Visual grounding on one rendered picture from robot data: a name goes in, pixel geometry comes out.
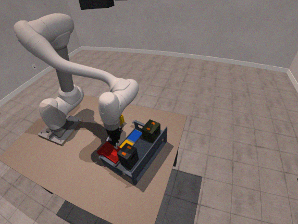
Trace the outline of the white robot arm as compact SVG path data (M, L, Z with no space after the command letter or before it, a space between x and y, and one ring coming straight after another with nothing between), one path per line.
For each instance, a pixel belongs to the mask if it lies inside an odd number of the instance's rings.
M16 38L21 45L56 69L60 84L58 97L47 98L39 105L40 115L48 126L45 130L48 138L53 135L61 138L74 124L66 117L81 103L84 92L73 83L72 74L104 81L110 87L110 92L103 93L98 99L100 117L109 131L119 128L122 112L139 91L139 85L133 79L116 78L106 71L70 62L67 45L73 30L72 18L61 13L29 22L20 20L14 25Z

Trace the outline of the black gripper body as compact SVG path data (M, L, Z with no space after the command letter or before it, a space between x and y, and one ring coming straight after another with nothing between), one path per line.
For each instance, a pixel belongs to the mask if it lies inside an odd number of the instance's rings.
M119 128L117 130L114 130L114 131L109 131L109 130L106 130L107 133L108 133L108 136L109 138L114 138L113 135L116 135L118 132L119 132Z

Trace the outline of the dark grey metal shelf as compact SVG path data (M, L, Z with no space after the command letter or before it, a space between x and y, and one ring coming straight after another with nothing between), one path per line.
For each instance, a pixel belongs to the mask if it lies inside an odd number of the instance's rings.
M116 164L104 157L103 155L99 156L99 160L102 160L103 164L109 167L111 170L116 172L119 175L125 174L132 179L134 185L136 185L139 180L142 178L144 173L147 171L153 160L156 158L160 150L167 142L167 127L164 130L160 130L160 135L157 139L151 143L142 138L142 130L138 126L144 126L144 123L141 123L137 120L132 122L135 125L135 128L130 132L130 134L119 144L119 147L122 148L125 143L128 143L136 147L138 152L139 160L133 166L131 170L121 165L120 161ZM162 141L163 139L163 141Z

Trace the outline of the red bin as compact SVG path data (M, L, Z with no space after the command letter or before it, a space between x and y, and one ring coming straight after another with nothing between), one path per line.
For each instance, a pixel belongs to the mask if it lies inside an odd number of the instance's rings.
M98 151L97 153L99 155L103 155L107 159L111 160L113 163L117 163L119 161L119 158L117 156L117 152L121 149L119 146L117 146L118 149L115 149L114 146L112 146L109 142L106 142Z

